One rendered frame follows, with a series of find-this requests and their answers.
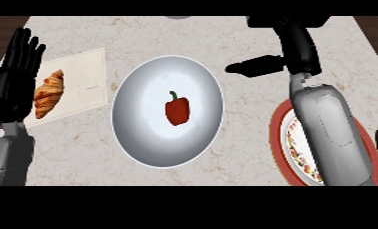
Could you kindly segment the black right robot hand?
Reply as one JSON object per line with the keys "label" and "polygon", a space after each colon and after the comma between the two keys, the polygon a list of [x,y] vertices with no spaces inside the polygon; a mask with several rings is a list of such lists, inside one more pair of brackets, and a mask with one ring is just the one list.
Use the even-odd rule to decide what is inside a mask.
{"label": "black right robot hand", "polygon": [[226,66],[227,73],[236,73],[248,78],[276,72],[283,68],[292,75],[307,73],[311,76],[322,73],[316,45],[307,31],[326,23],[328,16],[263,16],[246,17],[249,28],[272,28],[280,41],[282,56],[264,55]]}

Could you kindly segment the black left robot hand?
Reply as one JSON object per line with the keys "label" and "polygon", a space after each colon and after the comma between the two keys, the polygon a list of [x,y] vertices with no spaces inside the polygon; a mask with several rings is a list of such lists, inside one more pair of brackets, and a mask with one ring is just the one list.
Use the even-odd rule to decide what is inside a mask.
{"label": "black left robot hand", "polygon": [[31,30],[18,28],[0,65],[0,123],[21,122],[31,112],[44,50]]}

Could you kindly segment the red-rimmed patterned bowl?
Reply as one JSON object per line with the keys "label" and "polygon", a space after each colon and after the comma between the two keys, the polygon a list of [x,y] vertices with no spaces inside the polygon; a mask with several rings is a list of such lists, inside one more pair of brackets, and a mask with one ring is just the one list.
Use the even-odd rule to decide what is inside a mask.
{"label": "red-rimmed patterned bowl", "polygon": [[323,186],[319,167],[289,100],[280,103],[272,115],[269,142],[274,163],[286,182],[295,186]]}

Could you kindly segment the red bell pepper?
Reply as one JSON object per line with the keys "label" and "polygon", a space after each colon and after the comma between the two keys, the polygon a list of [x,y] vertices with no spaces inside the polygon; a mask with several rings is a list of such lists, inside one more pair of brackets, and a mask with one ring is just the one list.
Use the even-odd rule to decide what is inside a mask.
{"label": "red bell pepper", "polygon": [[189,121],[190,108],[189,100],[177,97],[174,91],[170,92],[173,100],[165,103],[165,117],[170,123],[177,126]]}

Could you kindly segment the white plate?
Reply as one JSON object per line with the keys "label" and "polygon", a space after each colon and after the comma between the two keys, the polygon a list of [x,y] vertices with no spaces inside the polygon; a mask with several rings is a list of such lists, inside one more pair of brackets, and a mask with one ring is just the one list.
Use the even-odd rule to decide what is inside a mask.
{"label": "white plate", "polygon": [[125,77],[112,104],[112,130],[128,156],[177,167],[207,150],[223,120],[217,80],[195,60],[162,56]]}

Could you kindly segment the croissant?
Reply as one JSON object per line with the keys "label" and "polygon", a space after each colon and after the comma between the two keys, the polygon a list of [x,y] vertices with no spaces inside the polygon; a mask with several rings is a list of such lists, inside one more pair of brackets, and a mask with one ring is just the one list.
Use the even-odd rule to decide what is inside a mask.
{"label": "croissant", "polygon": [[41,119],[54,108],[63,94],[63,71],[57,70],[44,79],[34,94],[35,118]]}

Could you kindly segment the pale cutting board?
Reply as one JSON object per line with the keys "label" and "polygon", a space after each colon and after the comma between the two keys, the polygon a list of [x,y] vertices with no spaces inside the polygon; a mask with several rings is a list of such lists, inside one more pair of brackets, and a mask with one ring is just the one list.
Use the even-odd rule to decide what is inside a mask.
{"label": "pale cutting board", "polygon": [[43,62],[35,82],[37,87],[57,70],[63,72],[60,100],[41,119],[35,118],[35,111],[31,111],[23,120],[28,128],[108,104],[105,49],[94,49]]}

